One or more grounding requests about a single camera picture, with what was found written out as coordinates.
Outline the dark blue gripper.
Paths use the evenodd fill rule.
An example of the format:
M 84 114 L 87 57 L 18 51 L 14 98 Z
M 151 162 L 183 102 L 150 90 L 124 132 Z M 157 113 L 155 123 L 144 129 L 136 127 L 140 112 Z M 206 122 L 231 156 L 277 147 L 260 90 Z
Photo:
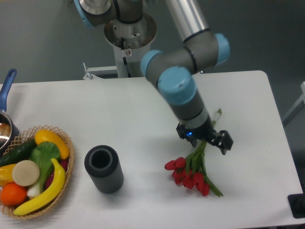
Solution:
M 181 139 L 186 139 L 192 145 L 197 146 L 197 139 L 208 142 L 218 147 L 223 155 L 231 150 L 233 139 L 226 130 L 216 132 L 208 114 L 199 114 L 193 119 L 183 119 L 177 116 L 179 124 L 176 128 Z

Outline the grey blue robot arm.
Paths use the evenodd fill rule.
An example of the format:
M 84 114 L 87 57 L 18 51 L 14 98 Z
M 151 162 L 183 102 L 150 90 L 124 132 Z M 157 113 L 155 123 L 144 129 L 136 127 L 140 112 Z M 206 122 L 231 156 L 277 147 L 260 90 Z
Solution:
M 166 4 L 183 41 L 182 48 L 167 54 L 151 49 L 156 23 L 143 11 L 141 0 L 75 1 L 85 25 L 104 25 L 118 76 L 144 76 L 178 118 L 176 130 L 181 139 L 193 146 L 198 140 L 206 141 L 225 154 L 233 140 L 227 131 L 214 130 L 193 75 L 225 62 L 230 55 L 229 42 L 223 34 L 210 30 L 197 1 L 169 0 Z

